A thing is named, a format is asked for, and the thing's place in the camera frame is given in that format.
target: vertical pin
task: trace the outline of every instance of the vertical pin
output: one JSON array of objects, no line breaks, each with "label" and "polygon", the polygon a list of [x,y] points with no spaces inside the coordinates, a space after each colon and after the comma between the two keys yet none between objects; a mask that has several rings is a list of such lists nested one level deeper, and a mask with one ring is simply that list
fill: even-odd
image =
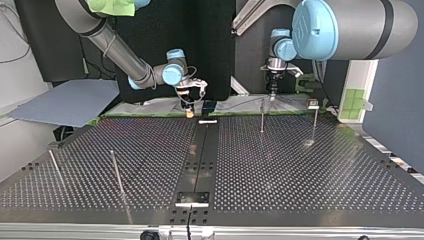
[{"label": "vertical pin", "polygon": [[49,154],[50,154],[50,158],[53,161],[54,168],[56,169],[56,171],[60,171],[59,166],[57,165],[56,157],[54,156],[53,151],[52,150],[49,150]]},{"label": "vertical pin", "polygon": [[316,127],[317,127],[318,111],[319,111],[319,109],[316,109],[316,110],[315,110],[314,128],[316,128]]},{"label": "vertical pin", "polygon": [[264,124],[265,124],[265,99],[262,99],[262,103],[261,103],[261,133],[264,132]]},{"label": "vertical pin", "polygon": [[121,193],[125,194],[124,186],[121,181],[121,174],[119,173],[118,162],[116,161],[115,151],[110,150],[110,156],[112,158],[113,167],[115,168],[116,178],[118,179],[119,188],[121,189]]}]

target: black cable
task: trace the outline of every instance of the black cable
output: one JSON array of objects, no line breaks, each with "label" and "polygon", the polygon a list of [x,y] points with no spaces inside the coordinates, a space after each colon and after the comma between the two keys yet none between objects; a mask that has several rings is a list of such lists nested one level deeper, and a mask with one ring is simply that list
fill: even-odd
[{"label": "black cable", "polygon": [[371,240],[368,236],[364,235],[358,238],[358,240]]},{"label": "black cable", "polygon": [[328,99],[328,101],[330,102],[330,104],[331,104],[331,106],[333,107],[334,111],[336,111],[337,115],[339,115],[338,107],[334,104],[334,102],[333,102],[333,101],[331,101],[330,96],[327,94],[327,91],[325,91],[325,87],[324,87],[324,83],[323,83],[324,81],[323,81],[323,79],[321,78],[321,75],[319,74],[317,61],[313,61],[313,62],[314,62],[314,65],[315,65],[315,68],[316,68],[316,71],[317,71],[318,82],[321,84],[322,91],[324,92],[325,97],[326,97],[326,98]]},{"label": "black cable", "polygon": [[4,63],[11,63],[11,62],[19,61],[19,60],[23,59],[24,57],[26,57],[30,51],[31,51],[31,47],[30,47],[30,46],[28,46],[28,49],[27,49],[27,51],[25,52],[25,54],[24,54],[24,55],[22,55],[22,56],[20,56],[20,57],[17,57],[17,58],[15,58],[15,59],[7,60],[7,61],[1,61],[1,62],[0,62],[0,64],[4,64]]},{"label": "black cable", "polygon": [[191,232],[190,232],[190,218],[191,218],[191,209],[190,213],[188,214],[188,221],[187,221],[187,240],[191,240]]}]

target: gray panel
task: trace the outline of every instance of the gray panel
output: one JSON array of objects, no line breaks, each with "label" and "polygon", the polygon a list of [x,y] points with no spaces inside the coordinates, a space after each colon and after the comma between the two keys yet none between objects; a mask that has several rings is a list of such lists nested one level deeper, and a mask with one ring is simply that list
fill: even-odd
[{"label": "gray panel", "polygon": [[424,186],[352,129],[268,116],[261,134],[260,121],[220,119],[208,224],[424,227]]},{"label": "gray panel", "polygon": [[[241,10],[247,0],[237,0],[237,10]],[[236,38],[235,78],[250,93],[266,93],[265,73],[260,67],[268,58],[271,31],[275,28],[291,29],[294,9],[277,6],[258,19],[242,36]],[[294,60],[305,73],[312,72],[307,60]]]},{"label": "gray panel", "polygon": [[418,34],[398,56],[380,60],[371,92],[372,112],[364,129],[420,172],[424,172],[424,1],[406,0],[419,17]]},{"label": "gray panel", "polygon": [[103,120],[56,153],[60,173],[43,158],[2,183],[0,221],[166,224],[195,129],[183,118]]}]

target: metal plate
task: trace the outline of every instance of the metal plate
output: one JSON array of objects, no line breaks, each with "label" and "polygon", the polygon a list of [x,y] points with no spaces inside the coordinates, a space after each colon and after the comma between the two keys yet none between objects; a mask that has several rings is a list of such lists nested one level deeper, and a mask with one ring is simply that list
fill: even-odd
[{"label": "metal plate", "polygon": [[0,221],[169,223],[195,130],[188,119],[105,119],[55,154],[60,172],[44,158],[3,183]]},{"label": "metal plate", "polygon": [[424,227],[424,186],[352,129],[325,117],[314,129],[309,116],[260,124],[219,119],[208,225]]}]

